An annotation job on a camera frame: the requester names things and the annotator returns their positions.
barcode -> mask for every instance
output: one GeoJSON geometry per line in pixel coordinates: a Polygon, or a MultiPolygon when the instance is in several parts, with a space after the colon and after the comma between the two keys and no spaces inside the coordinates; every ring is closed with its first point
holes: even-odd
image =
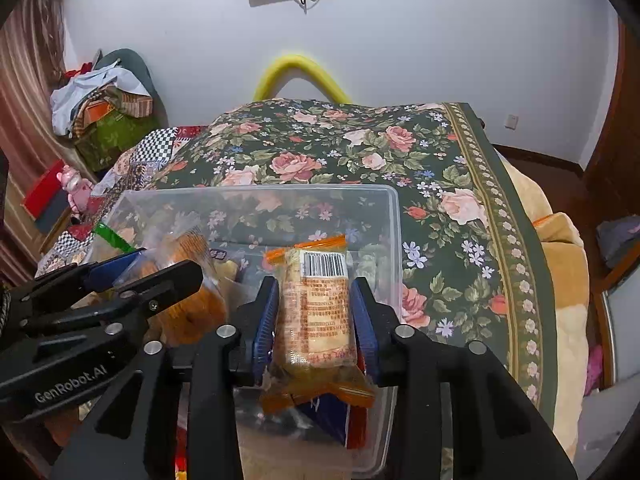
{"type": "Polygon", "coordinates": [[[300,251],[300,275],[303,278],[346,278],[344,254],[300,251]]]}

yellow tube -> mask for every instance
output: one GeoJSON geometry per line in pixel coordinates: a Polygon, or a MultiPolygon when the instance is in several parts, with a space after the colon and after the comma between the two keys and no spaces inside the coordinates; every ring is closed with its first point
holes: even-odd
{"type": "Polygon", "coordinates": [[[294,54],[281,56],[268,67],[258,83],[258,88],[255,89],[254,101],[262,101],[273,97],[271,93],[273,92],[276,81],[284,72],[291,68],[297,68],[305,72],[334,103],[351,103],[348,95],[340,89],[337,83],[318,63],[304,56],[294,54]]]}

bed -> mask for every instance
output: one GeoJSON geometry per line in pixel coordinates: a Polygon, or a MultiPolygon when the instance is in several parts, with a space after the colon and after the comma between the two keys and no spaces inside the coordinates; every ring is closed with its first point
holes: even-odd
{"type": "MultiPolygon", "coordinates": [[[[205,128],[156,130],[120,157],[84,223],[61,236],[38,273],[90,260],[91,227],[125,189],[290,182],[394,187],[404,321],[448,344],[484,340],[573,455],[588,354],[582,241],[532,180],[500,160],[466,104],[272,99],[205,128]]],[[[253,221],[277,207],[264,205],[253,221]]],[[[298,213],[282,222],[301,238],[338,229],[329,205],[298,213]]],[[[237,224],[212,217],[206,235],[231,235],[237,224]]],[[[348,236],[362,229],[350,226],[348,236]]],[[[118,231],[133,242],[125,226],[118,231]]]]}

orange snack bag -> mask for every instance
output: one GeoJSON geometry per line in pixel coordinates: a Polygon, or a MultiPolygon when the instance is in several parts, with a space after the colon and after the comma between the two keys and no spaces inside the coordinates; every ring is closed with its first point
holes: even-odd
{"type": "Polygon", "coordinates": [[[265,413],[326,393],[372,406],[373,390],[358,368],[345,256],[344,235],[266,253],[278,273],[280,306],[260,396],[265,413]]]}
{"type": "Polygon", "coordinates": [[[184,260],[202,268],[200,290],[149,319],[151,328],[161,328],[169,346],[191,344],[226,321],[226,303],[218,290],[218,278],[208,253],[207,242],[197,230],[177,238],[167,235],[154,258],[142,263],[140,277],[148,276],[184,260]]]}

checkered fabric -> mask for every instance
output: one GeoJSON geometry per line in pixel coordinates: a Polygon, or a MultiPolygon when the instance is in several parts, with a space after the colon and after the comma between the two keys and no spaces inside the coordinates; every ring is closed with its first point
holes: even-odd
{"type": "Polygon", "coordinates": [[[52,250],[61,256],[62,258],[66,258],[71,256],[72,254],[76,254],[79,250],[83,248],[88,248],[91,245],[91,242],[94,241],[94,235],[90,234],[84,241],[76,240],[69,234],[68,231],[64,231],[60,238],[53,245],[52,250]]]}
{"type": "Polygon", "coordinates": [[[178,128],[154,130],[142,139],[131,155],[130,164],[136,162],[157,162],[164,166],[171,160],[172,147],[178,128]]]}

